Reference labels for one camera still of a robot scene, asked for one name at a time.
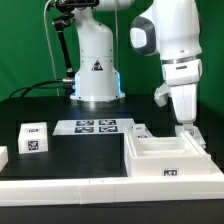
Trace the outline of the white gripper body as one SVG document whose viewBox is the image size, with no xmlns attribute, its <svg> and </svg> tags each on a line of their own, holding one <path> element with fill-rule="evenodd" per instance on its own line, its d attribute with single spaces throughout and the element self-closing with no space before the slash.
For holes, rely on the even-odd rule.
<svg viewBox="0 0 224 224">
<path fill-rule="evenodd" d="M 179 123 L 193 123 L 197 112 L 197 84 L 202 75 L 200 59 L 162 66 Z"/>
</svg>

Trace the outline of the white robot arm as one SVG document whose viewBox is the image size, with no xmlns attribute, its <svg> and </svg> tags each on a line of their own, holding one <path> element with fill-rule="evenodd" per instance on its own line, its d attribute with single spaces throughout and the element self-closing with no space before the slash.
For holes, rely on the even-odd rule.
<svg viewBox="0 0 224 224">
<path fill-rule="evenodd" d="M 74 85 L 71 96 L 79 104 L 111 104 L 125 97 L 114 68 L 113 33 L 93 18 L 93 12 L 130 7 L 135 0 L 46 0 L 60 17 L 53 21 Z M 197 113 L 197 84 L 202 75 L 199 15 L 195 0 L 153 0 L 131 24 L 133 49 L 141 55 L 160 56 L 164 83 L 156 89 L 159 106 L 171 98 L 177 121 L 193 132 Z"/>
</svg>

